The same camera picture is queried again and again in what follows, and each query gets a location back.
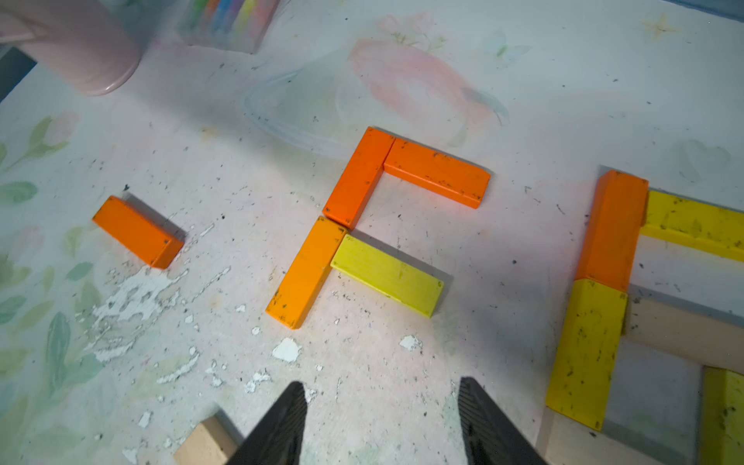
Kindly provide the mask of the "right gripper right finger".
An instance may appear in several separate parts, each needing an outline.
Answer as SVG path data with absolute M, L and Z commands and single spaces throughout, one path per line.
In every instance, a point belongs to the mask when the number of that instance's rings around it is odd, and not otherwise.
M 477 380 L 460 380 L 457 405 L 469 465 L 546 465 Z

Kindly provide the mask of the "yellow block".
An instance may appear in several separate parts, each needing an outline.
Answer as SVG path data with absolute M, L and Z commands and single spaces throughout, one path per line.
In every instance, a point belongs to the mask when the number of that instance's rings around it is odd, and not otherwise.
M 641 234 L 743 261 L 743 213 L 650 191 Z
M 368 243 L 345 236 L 331 267 L 380 294 L 431 318 L 445 283 Z
M 546 395 L 546 406 L 600 431 L 628 295 L 589 279 L 573 290 Z
M 703 370 L 699 464 L 743 464 L 743 376 Z

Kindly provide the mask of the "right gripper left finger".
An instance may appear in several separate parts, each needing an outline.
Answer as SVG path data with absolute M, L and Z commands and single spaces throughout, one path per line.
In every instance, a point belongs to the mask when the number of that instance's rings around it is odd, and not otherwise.
M 304 386 L 293 381 L 230 457 L 227 465 L 300 464 L 306 414 Z

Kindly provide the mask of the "amber orange block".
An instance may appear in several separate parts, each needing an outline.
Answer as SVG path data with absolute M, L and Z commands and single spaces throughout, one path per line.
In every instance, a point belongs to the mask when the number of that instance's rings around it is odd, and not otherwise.
M 333 259 L 348 230 L 319 217 L 265 312 L 289 329 L 299 329 L 331 272 Z

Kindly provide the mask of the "natural wood block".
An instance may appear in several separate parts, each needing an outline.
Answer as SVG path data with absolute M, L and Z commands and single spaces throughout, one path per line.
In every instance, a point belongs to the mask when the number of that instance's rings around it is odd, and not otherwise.
M 633 298 L 623 334 L 635 343 L 704 366 L 743 372 L 743 327 L 739 325 L 648 298 Z
M 536 448 L 548 464 L 660 464 L 548 407 L 544 408 Z
M 200 422 L 174 453 L 178 465 L 224 465 L 238 444 L 217 416 Z

